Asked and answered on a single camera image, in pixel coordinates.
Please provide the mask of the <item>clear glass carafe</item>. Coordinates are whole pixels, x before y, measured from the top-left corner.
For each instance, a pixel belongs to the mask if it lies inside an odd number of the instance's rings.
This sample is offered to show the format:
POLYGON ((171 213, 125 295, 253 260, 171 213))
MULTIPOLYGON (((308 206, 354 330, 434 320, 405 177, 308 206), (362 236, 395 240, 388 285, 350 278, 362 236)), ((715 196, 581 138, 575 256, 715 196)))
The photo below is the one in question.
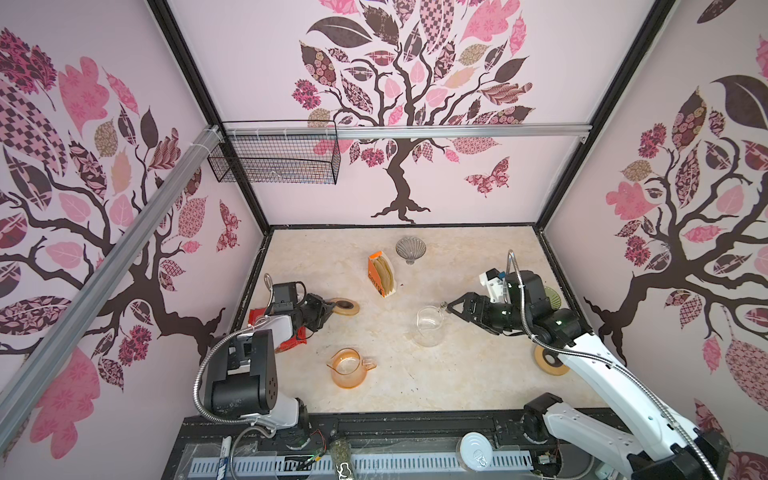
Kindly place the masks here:
POLYGON ((414 340, 423 347, 440 345, 445 338, 444 310, 435 306, 420 309, 416 315, 414 340))

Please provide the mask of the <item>green glass dripper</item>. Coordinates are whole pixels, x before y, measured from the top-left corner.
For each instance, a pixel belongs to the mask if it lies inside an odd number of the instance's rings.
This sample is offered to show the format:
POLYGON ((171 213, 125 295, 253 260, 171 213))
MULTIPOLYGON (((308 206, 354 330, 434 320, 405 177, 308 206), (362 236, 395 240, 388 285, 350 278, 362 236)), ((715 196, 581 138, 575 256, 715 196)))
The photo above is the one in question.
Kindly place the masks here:
POLYGON ((553 310, 559 310, 562 308, 562 298, 560 294, 552 287, 544 287, 545 294, 549 300, 550 306, 553 310))

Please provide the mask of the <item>red snack packet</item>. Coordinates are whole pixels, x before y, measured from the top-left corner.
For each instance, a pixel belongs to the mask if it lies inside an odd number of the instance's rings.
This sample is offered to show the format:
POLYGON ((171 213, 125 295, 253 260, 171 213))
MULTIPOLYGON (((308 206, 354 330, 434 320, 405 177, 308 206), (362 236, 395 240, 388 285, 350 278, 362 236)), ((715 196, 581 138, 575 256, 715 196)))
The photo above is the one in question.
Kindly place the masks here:
POLYGON ((255 326, 257 330, 270 330, 277 353, 308 343, 308 329, 303 315, 298 312, 270 315, 265 309, 251 309, 247 325, 255 326))

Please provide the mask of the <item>orange glass pitcher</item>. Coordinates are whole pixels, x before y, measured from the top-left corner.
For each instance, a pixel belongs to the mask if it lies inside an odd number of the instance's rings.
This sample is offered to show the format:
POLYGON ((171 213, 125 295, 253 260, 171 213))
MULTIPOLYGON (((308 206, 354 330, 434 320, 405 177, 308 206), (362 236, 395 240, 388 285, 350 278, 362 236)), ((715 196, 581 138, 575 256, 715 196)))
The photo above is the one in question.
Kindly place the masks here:
POLYGON ((362 356, 356 349, 343 348, 326 362, 326 366, 336 386, 354 389, 365 381, 368 372, 375 369, 377 363, 372 358, 362 356))

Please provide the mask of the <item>white paper cup lid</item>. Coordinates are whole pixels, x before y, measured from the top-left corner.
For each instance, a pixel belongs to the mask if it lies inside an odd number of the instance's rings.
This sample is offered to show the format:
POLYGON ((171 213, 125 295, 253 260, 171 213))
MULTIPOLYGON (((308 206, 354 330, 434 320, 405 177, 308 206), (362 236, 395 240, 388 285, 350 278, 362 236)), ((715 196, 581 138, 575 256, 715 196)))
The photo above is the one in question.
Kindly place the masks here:
POLYGON ((484 435, 469 432, 457 445, 457 458, 463 469, 481 472, 487 470, 492 464, 493 447, 484 435))

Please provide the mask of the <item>white marker pen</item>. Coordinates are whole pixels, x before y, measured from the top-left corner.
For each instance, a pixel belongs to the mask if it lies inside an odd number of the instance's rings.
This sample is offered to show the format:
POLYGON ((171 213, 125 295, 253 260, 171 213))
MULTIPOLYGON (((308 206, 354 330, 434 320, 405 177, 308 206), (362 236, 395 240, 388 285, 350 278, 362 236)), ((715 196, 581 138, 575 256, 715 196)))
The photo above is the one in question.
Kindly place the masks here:
POLYGON ((232 437, 224 437, 221 443, 220 454, 218 458, 216 480, 224 480, 229 468, 229 461, 231 457, 232 437))

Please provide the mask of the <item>back aluminium rail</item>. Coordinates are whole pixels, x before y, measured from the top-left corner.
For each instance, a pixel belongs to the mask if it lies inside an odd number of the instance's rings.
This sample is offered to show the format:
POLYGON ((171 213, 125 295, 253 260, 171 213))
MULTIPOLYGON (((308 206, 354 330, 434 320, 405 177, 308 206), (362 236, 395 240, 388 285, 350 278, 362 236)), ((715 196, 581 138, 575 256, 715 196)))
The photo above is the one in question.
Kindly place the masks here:
POLYGON ((447 125, 447 126, 354 126, 354 127, 267 127, 262 124, 229 126, 231 137, 318 136, 336 139, 411 139, 411 138, 511 138, 511 137, 577 137, 586 138, 592 129, 588 124, 515 124, 515 125, 447 125))

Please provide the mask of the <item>aluminium rail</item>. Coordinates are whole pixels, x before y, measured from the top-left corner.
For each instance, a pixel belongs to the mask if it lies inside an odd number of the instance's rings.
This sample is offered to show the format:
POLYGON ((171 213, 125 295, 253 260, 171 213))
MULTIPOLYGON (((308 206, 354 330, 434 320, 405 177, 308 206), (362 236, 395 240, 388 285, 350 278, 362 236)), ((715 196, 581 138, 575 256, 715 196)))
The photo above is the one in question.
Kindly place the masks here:
POLYGON ((63 317, 43 337, 1 392, 1 447, 6 448, 117 288, 195 171, 222 140, 222 128, 204 128, 171 170, 104 264, 79 290, 63 317))
POLYGON ((411 139, 411 138, 511 138, 511 137, 577 137, 586 138, 592 129, 588 124, 515 124, 515 125, 447 125, 447 126, 354 126, 354 127, 267 127, 262 124, 229 126, 231 137, 318 136, 336 139, 411 139))

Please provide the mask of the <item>left aluminium rail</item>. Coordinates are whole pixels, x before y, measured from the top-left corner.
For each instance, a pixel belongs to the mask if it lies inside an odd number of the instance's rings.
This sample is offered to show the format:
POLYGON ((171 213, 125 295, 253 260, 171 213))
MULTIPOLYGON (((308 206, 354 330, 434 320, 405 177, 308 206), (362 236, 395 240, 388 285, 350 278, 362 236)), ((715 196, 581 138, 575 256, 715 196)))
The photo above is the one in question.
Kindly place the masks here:
POLYGON ((195 171, 222 140, 222 128, 204 128, 171 170, 104 264, 79 290, 63 317, 43 337, 1 392, 1 447, 6 448, 117 288, 195 171))

